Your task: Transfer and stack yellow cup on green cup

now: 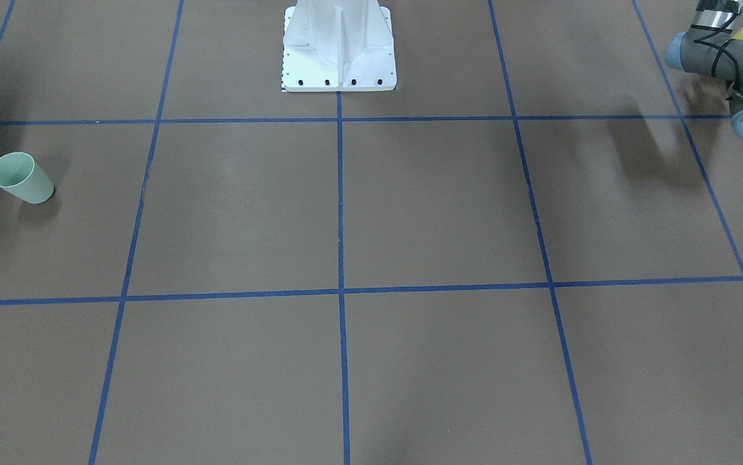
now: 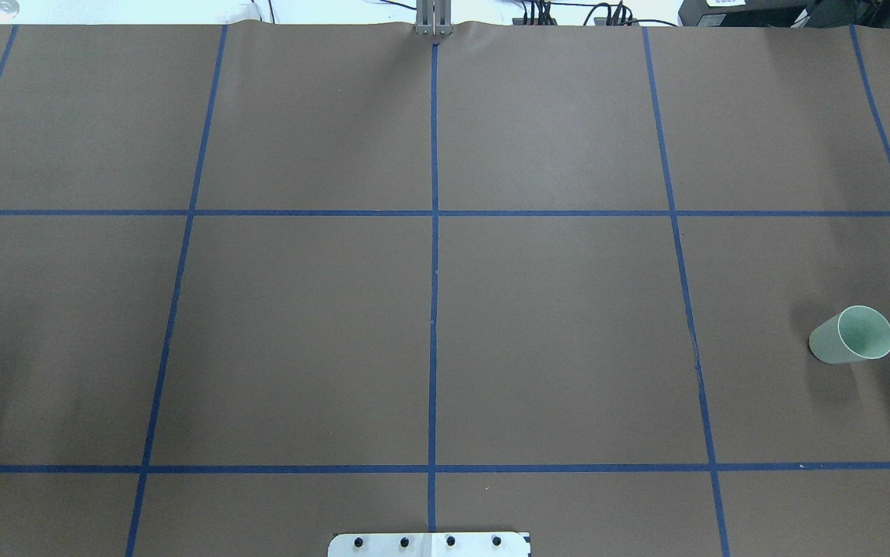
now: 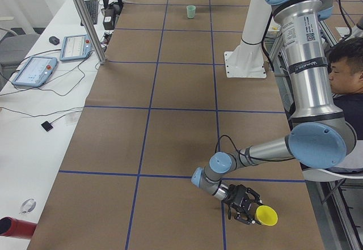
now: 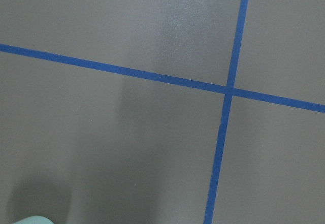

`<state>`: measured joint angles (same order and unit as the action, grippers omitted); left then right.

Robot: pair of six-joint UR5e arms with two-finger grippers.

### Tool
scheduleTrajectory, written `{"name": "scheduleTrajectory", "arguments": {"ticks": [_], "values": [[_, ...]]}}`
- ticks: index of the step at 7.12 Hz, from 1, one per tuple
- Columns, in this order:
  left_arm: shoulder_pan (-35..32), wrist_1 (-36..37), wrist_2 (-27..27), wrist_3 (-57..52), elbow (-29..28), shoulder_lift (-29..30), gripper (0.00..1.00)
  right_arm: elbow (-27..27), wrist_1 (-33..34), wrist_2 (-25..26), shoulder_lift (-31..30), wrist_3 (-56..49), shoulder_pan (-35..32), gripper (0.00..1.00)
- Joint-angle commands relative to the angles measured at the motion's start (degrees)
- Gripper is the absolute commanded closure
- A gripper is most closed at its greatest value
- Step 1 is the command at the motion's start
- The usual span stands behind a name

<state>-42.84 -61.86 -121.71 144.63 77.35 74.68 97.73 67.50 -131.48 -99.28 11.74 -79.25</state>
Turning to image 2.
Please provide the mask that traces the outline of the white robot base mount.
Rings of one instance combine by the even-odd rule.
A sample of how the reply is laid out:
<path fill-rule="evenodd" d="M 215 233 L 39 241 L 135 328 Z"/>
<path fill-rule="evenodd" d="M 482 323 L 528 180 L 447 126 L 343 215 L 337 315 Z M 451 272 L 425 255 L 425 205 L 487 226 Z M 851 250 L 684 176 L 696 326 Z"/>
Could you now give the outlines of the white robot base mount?
<path fill-rule="evenodd" d="M 515 531 L 346 533 L 328 556 L 530 556 L 530 535 Z"/>

